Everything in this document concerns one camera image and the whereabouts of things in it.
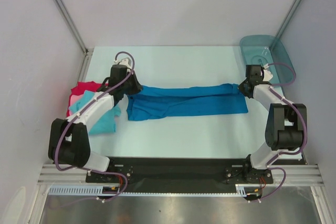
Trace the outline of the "blue t shirt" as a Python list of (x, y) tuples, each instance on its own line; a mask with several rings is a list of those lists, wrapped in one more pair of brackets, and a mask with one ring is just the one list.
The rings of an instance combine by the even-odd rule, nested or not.
[(230, 83), (172, 89), (144, 86), (140, 93), (129, 95), (128, 99), (130, 121), (248, 113), (244, 95), (238, 85)]

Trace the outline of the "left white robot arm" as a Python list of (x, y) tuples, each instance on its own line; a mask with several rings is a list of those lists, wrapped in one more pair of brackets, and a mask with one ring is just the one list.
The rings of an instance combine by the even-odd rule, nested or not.
[(55, 119), (51, 124), (48, 157), (60, 171), (71, 168), (94, 170), (105, 182), (115, 178), (116, 169), (109, 165), (110, 158), (93, 152), (89, 131), (125, 95), (142, 91), (134, 68), (127, 59), (112, 65), (107, 77), (83, 108), (66, 119)]

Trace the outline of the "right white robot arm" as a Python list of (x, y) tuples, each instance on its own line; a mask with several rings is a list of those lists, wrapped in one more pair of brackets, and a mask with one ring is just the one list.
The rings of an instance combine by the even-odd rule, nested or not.
[(248, 183), (261, 181), (280, 156), (302, 153), (308, 140), (306, 106), (278, 93), (270, 83), (268, 68), (269, 64), (246, 65), (246, 79), (238, 86), (245, 97), (258, 101), (268, 111), (265, 142), (246, 157), (242, 168), (242, 177)]

